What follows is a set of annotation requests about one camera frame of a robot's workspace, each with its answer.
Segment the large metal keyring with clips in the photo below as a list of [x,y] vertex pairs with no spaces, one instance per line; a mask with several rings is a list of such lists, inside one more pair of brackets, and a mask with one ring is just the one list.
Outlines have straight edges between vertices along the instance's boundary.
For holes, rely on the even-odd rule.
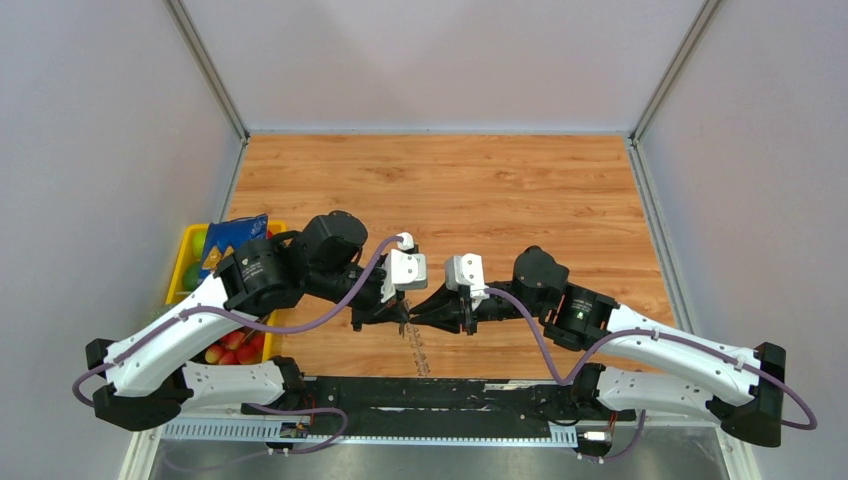
[[419,378],[429,378],[430,366],[424,349],[424,342],[420,336],[418,327],[412,324],[406,324],[405,334],[413,351],[413,359],[417,370],[417,376]]

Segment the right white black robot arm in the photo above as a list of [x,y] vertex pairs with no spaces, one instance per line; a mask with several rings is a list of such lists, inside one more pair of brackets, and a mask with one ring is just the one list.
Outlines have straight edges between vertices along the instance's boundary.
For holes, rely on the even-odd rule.
[[509,281],[485,281],[479,255],[455,256],[446,262],[444,284],[412,308],[412,321],[473,335],[482,322],[535,320],[531,331],[539,345],[551,340],[570,351],[624,357],[658,370],[628,372],[579,361],[563,381],[580,415],[592,418],[605,409],[662,411],[713,422],[749,444],[780,446],[784,348],[704,339],[574,284],[568,276],[568,268],[538,246],[516,258]]

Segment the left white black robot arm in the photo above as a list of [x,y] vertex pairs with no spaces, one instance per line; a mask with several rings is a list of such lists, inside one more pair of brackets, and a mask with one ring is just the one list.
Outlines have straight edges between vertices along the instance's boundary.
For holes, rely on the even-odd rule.
[[97,418],[128,431],[163,425],[187,410],[240,405],[245,412],[297,412],[306,399],[290,358],[249,365],[197,363],[215,341],[243,327],[270,332],[267,318],[311,296],[333,314],[351,313],[355,330],[407,322],[405,294],[427,284],[426,259],[413,236],[383,240],[368,260],[364,224],[349,213],[314,217],[302,230],[253,239],[221,260],[184,300],[136,334],[95,339],[86,348],[87,376],[103,385],[73,394]]

